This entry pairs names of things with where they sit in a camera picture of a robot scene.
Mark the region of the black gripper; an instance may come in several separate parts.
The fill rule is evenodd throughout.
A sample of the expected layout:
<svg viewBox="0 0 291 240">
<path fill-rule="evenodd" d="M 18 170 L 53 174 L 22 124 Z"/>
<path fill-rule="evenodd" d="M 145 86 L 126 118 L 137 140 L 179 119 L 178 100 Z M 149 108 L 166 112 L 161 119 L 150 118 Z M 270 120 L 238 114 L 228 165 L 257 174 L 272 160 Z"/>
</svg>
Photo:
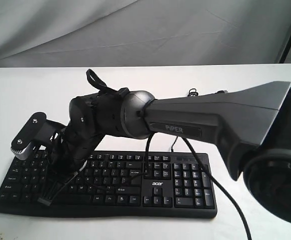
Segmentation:
<svg viewBox="0 0 291 240">
<path fill-rule="evenodd" d="M 104 137 L 102 133 L 93 133 L 85 139 L 71 124 L 66 126 L 49 150 L 49 178 L 69 180 L 75 176 Z"/>
</svg>

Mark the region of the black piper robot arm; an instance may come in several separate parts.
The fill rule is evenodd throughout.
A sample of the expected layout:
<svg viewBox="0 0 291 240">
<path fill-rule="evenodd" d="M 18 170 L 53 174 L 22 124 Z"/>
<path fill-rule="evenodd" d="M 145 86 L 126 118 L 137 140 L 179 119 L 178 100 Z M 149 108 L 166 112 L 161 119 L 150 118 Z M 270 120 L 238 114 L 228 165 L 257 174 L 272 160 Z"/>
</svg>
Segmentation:
<svg viewBox="0 0 291 240">
<path fill-rule="evenodd" d="M 291 83 L 273 81 L 236 92 L 156 99 L 143 90 L 98 93 L 69 105 L 70 121 L 53 145 L 58 171 L 76 171 L 104 136 L 147 139 L 164 133 L 217 147 L 230 177 L 291 223 Z"/>
</svg>

